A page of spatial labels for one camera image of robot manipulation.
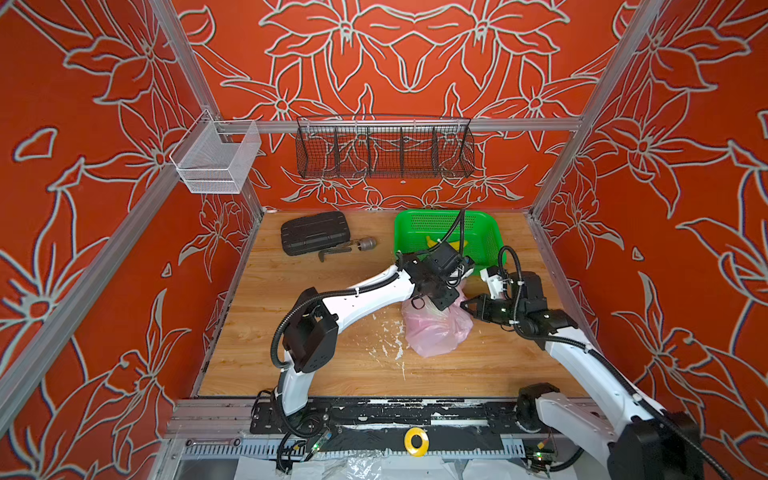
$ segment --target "wood tabletop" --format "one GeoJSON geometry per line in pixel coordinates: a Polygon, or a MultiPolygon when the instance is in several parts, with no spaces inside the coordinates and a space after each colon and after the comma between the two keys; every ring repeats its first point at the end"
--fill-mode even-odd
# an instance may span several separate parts
{"type": "MultiPolygon", "coordinates": [[[[331,255],[325,263],[317,253],[289,257],[280,245],[280,226],[310,214],[265,215],[200,387],[201,396],[255,396],[261,389],[272,389],[279,371],[270,361],[270,343],[299,294],[311,286],[320,292],[347,288],[393,264],[397,213],[389,212],[345,212],[352,238],[375,237],[374,250],[331,255]]],[[[492,215],[505,243],[518,252],[523,270],[541,276],[549,307],[561,308],[523,215],[492,215]]],[[[479,276],[465,285],[470,298],[487,291],[479,276]]],[[[515,397],[521,387],[537,382],[550,382],[567,396],[586,395],[535,343],[477,320],[456,350],[423,359],[408,347],[396,304],[358,320],[339,335],[336,354],[315,375],[310,395],[515,397]]]]}

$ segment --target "black wire basket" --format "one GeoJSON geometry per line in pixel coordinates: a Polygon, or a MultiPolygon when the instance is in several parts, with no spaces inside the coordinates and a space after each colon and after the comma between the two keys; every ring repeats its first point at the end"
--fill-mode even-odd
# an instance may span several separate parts
{"type": "Polygon", "coordinates": [[[296,121],[303,178],[461,178],[475,171],[469,118],[368,114],[296,121]]]}

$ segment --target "black tool case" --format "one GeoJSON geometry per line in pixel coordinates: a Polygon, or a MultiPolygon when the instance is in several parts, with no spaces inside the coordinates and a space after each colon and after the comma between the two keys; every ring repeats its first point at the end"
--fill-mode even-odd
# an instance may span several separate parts
{"type": "Polygon", "coordinates": [[[283,251],[294,257],[349,242],[349,225],[341,212],[294,218],[280,228],[283,251]]]}

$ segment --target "orange wall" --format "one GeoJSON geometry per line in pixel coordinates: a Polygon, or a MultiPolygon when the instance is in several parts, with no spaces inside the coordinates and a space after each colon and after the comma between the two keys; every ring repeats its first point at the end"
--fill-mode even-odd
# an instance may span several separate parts
{"type": "Polygon", "coordinates": [[[543,221],[608,358],[734,478],[768,476],[767,26],[668,2],[543,221]]]}
{"type": "MultiPolygon", "coordinates": [[[[174,0],[226,118],[349,113],[578,116],[636,2],[174,0]]],[[[568,137],[480,134],[467,179],[296,177],[293,139],[264,135],[251,180],[281,210],[522,209],[568,137]]]]}
{"type": "MultiPolygon", "coordinates": [[[[2,374],[200,111],[145,0],[19,0],[0,38],[2,374]]],[[[175,187],[0,439],[0,477],[147,474],[190,395],[247,212],[239,195],[175,187]]]]}

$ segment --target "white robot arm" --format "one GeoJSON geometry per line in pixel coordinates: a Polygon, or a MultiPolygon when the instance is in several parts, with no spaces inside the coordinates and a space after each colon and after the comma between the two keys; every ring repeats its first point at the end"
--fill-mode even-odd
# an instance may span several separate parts
{"type": "MultiPolygon", "coordinates": [[[[690,417],[665,414],[660,403],[621,375],[571,317],[547,308],[538,275],[521,271],[513,249],[502,250],[512,253],[517,272],[509,278],[501,267],[484,269],[481,278],[491,294],[466,300],[461,307],[478,320],[511,326],[535,341],[576,378],[606,418],[541,383],[521,389],[518,396],[516,416],[524,430],[536,432],[544,425],[557,429],[605,466],[612,478],[703,478],[702,458],[722,478],[731,478],[700,447],[699,427],[690,417]]],[[[305,406],[315,371],[330,361],[337,335],[355,321],[417,296],[428,296],[443,310],[458,298],[455,287],[473,267],[472,259],[442,242],[429,252],[399,258],[396,265],[347,290],[322,294],[305,290],[276,331],[270,352],[281,370],[274,392],[278,410],[291,415],[305,406]],[[276,357],[281,337],[284,362],[276,357]]]]}
{"type": "MultiPolygon", "coordinates": [[[[698,425],[684,413],[665,415],[613,367],[562,310],[547,308],[541,279],[521,271],[510,278],[501,267],[481,272],[490,295],[462,302],[474,318],[511,326],[559,361],[584,387],[606,420],[570,402],[554,386],[540,383],[520,391],[518,424],[529,432],[544,425],[557,429],[592,455],[611,478],[703,478],[702,458],[722,469],[699,445],[698,425]]],[[[721,476],[730,476],[722,469],[721,476]]]]}
{"type": "Polygon", "coordinates": [[[276,333],[278,340],[283,335],[285,348],[275,390],[284,413],[291,415],[306,405],[315,372],[331,360],[336,337],[347,327],[384,306],[415,296],[428,296],[444,310],[458,298],[455,287],[472,273],[473,266],[469,257],[459,256],[444,242],[422,259],[405,255],[396,265],[338,295],[318,294],[314,289],[302,293],[294,307],[298,310],[286,316],[283,331],[276,333]]]}

